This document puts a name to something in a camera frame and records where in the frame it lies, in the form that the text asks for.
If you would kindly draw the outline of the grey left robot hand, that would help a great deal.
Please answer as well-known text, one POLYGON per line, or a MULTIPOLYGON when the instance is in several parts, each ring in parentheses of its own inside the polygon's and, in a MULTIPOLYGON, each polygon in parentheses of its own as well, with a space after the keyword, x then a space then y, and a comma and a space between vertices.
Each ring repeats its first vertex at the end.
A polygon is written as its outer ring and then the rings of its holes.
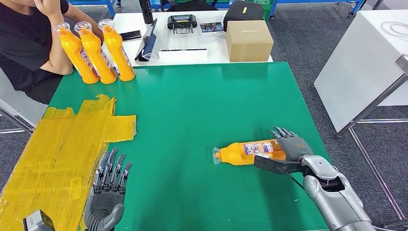
POLYGON ((113 231, 122 219, 126 184, 131 162, 124 165, 126 155, 116 156, 118 149, 105 152, 95 171, 85 204, 84 222, 87 231, 113 231))

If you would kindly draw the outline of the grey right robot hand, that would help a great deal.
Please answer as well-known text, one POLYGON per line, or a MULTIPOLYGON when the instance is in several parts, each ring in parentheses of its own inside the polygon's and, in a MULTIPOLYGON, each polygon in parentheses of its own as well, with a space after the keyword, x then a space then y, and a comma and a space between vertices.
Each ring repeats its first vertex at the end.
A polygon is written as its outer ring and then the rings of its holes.
POLYGON ((307 142, 292 131, 285 128, 274 127, 270 133, 275 137, 285 153, 286 161, 297 162, 302 156, 313 155, 307 142))

